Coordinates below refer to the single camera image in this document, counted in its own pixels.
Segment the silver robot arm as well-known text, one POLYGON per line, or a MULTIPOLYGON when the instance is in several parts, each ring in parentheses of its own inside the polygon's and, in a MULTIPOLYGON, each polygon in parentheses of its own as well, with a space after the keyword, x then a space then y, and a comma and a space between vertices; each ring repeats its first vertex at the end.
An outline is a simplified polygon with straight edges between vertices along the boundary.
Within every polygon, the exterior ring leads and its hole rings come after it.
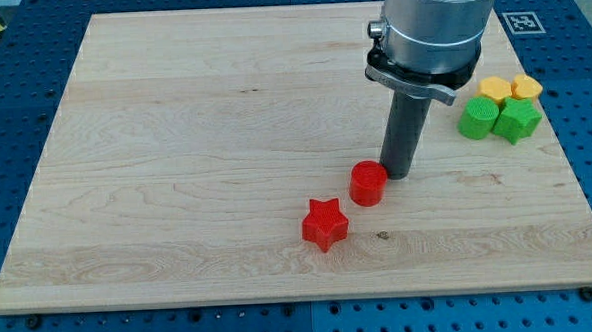
POLYGON ((395 92, 451 105, 471 78, 495 0, 384 0, 368 24, 365 76, 395 92))

